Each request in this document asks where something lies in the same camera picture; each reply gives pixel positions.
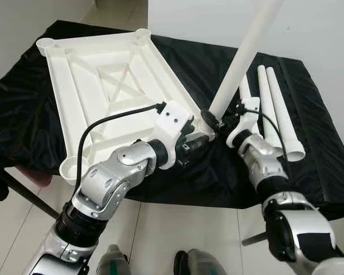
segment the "white plastic panel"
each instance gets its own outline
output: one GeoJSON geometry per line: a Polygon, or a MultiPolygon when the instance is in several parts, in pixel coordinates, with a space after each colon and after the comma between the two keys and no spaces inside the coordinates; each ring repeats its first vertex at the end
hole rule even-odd
{"type": "MultiPolygon", "coordinates": [[[[200,110],[151,42],[150,31],[42,38],[37,46],[48,61],[68,155],[60,174],[70,184],[75,182],[81,135],[96,120],[173,100],[195,117],[198,129],[200,110]]],[[[157,118],[152,110],[94,128],[84,144],[82,174],[106,160],[114,149],[139,138],[148,140],[157,118]]]]}

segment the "tile floor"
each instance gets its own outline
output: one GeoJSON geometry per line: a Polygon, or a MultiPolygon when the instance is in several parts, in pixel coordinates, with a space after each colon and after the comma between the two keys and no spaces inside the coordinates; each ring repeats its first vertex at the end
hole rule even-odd
{"type": "MultiPolygon", "coordinates": [[[[135,30],[147,26],[147,0],[98,0],[83,23],[135,30]]],[[[39,189],[15,168],[10,173],[60,211],[72,188],[55,177],[39,189]]],[[[0,275],[21,274],[53,219],[15,192],[0,202],[0,275]]],[[[332,222],[344,251],[344,219],[332,222]]],[[[95,274],[101,255],[116,243],[131,261],[133,275],[172,274],[174,254],[199,248],[209,251],[230,275],[282,274],[292,270],[275,260],[267,241],[243,247],[241,240],[264,230],[259,206],[245,210],[139,203],[125,199],[100,238],[89,263],[95,274]]]]}

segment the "black cloth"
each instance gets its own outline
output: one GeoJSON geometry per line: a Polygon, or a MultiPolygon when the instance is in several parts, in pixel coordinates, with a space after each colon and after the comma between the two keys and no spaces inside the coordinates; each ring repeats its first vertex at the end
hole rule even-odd
{"type": "MultiPolygon", "coordinates": [[[[55,39],[122,30],[57,21],[41,37],[55,39]]],[[[237,49],[152,36],[152,41],[201,109],[208,109],[237,49]]],[[[344,146],[311,76],[299,60],[258,53],[248,70],[259,95],[256,68],[272,66],[305,159],[290,164],[292,183],[328,218],[344,216],[344,146]]],[[[234,112],[232,101],[226,115],[234,112]]],[[[23,165],[58,173],[66,157],[45,57],[33,45],[0,80],[0,169],[23,165]]],[[[188,167],[158,170],[127,194],[143,202],[246,208],[259,201],[237,154],[218,137],[188,167]]]]}

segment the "black cable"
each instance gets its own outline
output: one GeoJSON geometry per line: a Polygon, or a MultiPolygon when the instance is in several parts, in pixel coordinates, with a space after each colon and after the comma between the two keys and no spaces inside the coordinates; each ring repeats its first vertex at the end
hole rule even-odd
{"type": "Polygon", "coordinates": [[[280,134],[279,132],[279,129],[277,128],[277,126],[275,125],[275,123],[270,119],[270,117],[268,117],[266,114],[260,112],[260,111],[255,111],[255,110],[249,110],[249,109],[244,109],[244,112],[248,112],[248,113],[256,113],[260,116],[263,116],[265,119],[267,119],[270,124],[273,126],[279,140],[280,140],[280,144],[282,145],[283,147],[283,157],[284,157],[284,160],[286,162],[286,166],[287,166],[287,171],[288,171],[288,177],[289,177],[289,181],[291,180],[291,177],[290,177],[290,170],[289,170],[289,161],[288,161],[288,156],[287,156],[287,150],[286,150],[286,147],[284,145],[284,141],[282,139],[282,135],[280,134]]]}
{"type": "Polygon", "coordinates": [[[165,103],[158,103],[158,104],[154,104],[154,105],[149,106],[149,107],[144,107],[144,108],[139,108],[139,109],[123,112],[123,113],[118,113],[117,115],[108,116],[108,117],[105,117],[103,119],[97,120],[96,122],[94,122],[90,126],[88,126],[88,128],[85,129],[85,131],[82,134],[82,136],[80,138],[80,141],[79,141],[78,154],[77,154],[77,163],[76,163],[76,183],[75,183],[75,189],[74,189],[73,195],[75,194],[76,190],[80,186],[80,180],[81,180],[81,158],[82,158],[82,154],[83,154],[83,145],[84,145],[84,142],[85,142],[85,138],[87,137],[89,132],[94,127],[96,127],[99,124],[102,124],[104,122],[107,122],[107,121],[110,121],[110,120],[113,120],[113,119],[118,119],[118,118],[123,117],[123,116],[133,115],[135,113],[146,112],[146,111],[153,110],[153,109],[157,109],[157,111],[160,112],[160,111],[162,111],[162,109],[165,106],[166,106],[165,103]]]}

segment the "white plastic tube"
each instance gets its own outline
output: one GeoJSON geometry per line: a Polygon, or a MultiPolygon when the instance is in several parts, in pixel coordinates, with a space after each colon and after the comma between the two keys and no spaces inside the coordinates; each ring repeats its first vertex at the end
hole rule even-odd
{"type": "MultiPolygon", "coordinates": [[[[261,1],[261,6],[252,21],[240,48],[228,68],[228,71],[220,84],[218,92],[209,108],[217,120],[221,120],[229,103],[239,87],[242,78],[246,74],[253,58],[257,53],[259,43],[266,34],[270,24],[278,13],[284,0],[265,0],[261,1]]],[[[205,123],[201,125],[204,132],[211,131],[205,123]]]]}
{"type": "Polygon", "coordinates": [[[268,82],[270,86],[270,93],[274,105],[276,120],[279,126],[280,134],[282,135],[284,146],[287,150],[288,160],[290,162],[297,162],[306,155],[302,143],[298,140],[296,132],[294,131],[291,118],[284,102],[282,92],[277,82],[275,72],[272,67],[266,69],[268,82]]]}
{"type": "MultiPolygon", "coordinates": [[[[245,75],[240,84],[240,98],[247,99],[249,97],[251,97],[251,92],[250,92],[250,87],[248,85],[247,75],[245,75]]],[[[252,127],[251,131],[252,133],[260,134],[257,123],[255,123],[255,125],[252,127]]]]}
{"type": "MultiPolygon", "coordinates": [[[[274,122],[275,126],[277,126],[275,110],[271,100],[270,88],[264,65],[257,67],[257,74],[259,75],[261,111],[274,122]]],[[[277,136],[274,127],[264,117],[263,126],[265,141],[274,147],[277,152],[277,156],[281,156],[283,154],[283,149],[280,139],[277,136]]]]}

